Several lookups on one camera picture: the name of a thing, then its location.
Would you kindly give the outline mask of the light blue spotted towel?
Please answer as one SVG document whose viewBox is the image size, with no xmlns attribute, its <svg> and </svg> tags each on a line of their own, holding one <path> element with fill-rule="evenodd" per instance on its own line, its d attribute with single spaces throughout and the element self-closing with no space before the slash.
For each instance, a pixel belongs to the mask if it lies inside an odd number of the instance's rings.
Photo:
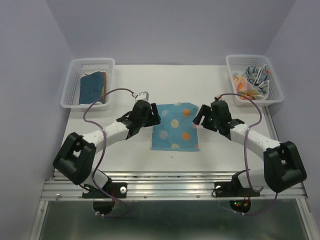
<svg viewBox="0 0 320 240">
<path fill-rule="evenodd" d="M 199 152 L 197 126 L 199 107 L 190 102 L 157 106 L 160 124 L 152 128 L 150 149 L 154 151 Z"/>
</svg>

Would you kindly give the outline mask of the brown orange towel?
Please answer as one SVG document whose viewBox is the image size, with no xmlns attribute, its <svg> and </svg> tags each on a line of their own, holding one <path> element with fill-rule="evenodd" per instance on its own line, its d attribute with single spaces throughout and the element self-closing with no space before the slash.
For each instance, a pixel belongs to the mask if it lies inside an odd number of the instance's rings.
<svg viewBox="0 0 320 240">
<path fill-rule="evenodd" d="M 84 103 L 91 104 L 107 93 L 109 75 L 105 71 L 86 72 L 80 79 Z"/>
</svg>

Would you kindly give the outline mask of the blue yellow tiger towel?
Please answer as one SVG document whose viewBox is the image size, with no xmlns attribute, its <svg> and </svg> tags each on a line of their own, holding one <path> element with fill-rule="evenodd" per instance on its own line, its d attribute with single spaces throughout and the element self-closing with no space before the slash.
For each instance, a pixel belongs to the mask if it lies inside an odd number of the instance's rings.
<svg viewBox="0 0 320 240">
<path fill-rule="evenodd" d="M 79 105 L 90 105 L 96 100 L 98 105 L 104 104 L 107 88 L 107 74 L 104 71 L 88 73 L 80 78 Z"/>
</svg>

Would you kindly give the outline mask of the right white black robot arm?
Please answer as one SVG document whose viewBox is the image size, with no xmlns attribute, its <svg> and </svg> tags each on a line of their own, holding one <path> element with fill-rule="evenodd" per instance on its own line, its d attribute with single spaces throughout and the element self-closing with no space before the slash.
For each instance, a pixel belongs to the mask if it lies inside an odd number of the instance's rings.
<svg viewBox="0 0 320 240">
<path fill-rule="evenodd" d="M 218 197 L 223 194 L 236 197 L 253 188 L 269 188 L 281 193 L 307 179 L 298 148 L 293 142 L 280 142 L 251 130 L 244 121 L 232 118 L 229 106 L 223 100 L 203 104 L 193 123 L 243 145 L 245 151 L 250 150 L 263 162 L 263 169 L 246 168 L 235 173 L 231 181 L 218 182 L 215 189 Z"/>
</svg>

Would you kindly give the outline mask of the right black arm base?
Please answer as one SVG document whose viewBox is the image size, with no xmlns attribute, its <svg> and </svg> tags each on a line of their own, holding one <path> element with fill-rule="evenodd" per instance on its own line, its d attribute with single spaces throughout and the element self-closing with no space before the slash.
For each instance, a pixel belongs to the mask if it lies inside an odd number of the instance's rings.
<svg viewBox="0 0 320 240">
<path fill-rule="evenodd" d="M 212 196 L 215 198 L 248 198 L 260 195 L 249 187 L 242 187 L 236 177 L 232 177 L 229 181 L 216 181 L 212 191 Z"/>
</svg>

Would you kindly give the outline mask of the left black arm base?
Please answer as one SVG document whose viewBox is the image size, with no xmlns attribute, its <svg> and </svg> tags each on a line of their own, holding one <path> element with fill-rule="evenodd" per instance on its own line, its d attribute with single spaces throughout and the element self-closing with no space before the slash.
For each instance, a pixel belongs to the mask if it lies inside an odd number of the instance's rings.
<svg viewBox="0 0 320 240">
<path fill-rule="evenodd" d="M 82 197 L 84 199 L 103 199 L 110 198 L 101 190 L 89 184 L 80 184 L 82 188 Z M 113 182 L 109 180 L 102 190 L 117 199 L 125 199 L 127 197 L 128 184 L 126 182 Z"/>
</svg>

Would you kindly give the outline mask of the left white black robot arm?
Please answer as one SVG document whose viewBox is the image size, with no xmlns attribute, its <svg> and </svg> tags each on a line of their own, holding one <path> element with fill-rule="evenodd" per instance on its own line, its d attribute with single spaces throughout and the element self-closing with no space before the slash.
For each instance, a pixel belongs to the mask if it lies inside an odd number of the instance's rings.
<svg viewBox="0 0 320 240">
<path fill-rule="evenodd" d="M 137 135 L 141 128 L 152 127 L 161 123 L 155 103 L 137 100 L 131 111 L 112 124 L 84 135 L 70 133 L 63 142 L 53 160 L 53 167 L 75 185 L 89 185 L 100 197 L 111 193 L 111 178 L 93 167 L 97 153 L 104 158 L 106 148 Z"/>
</svg>

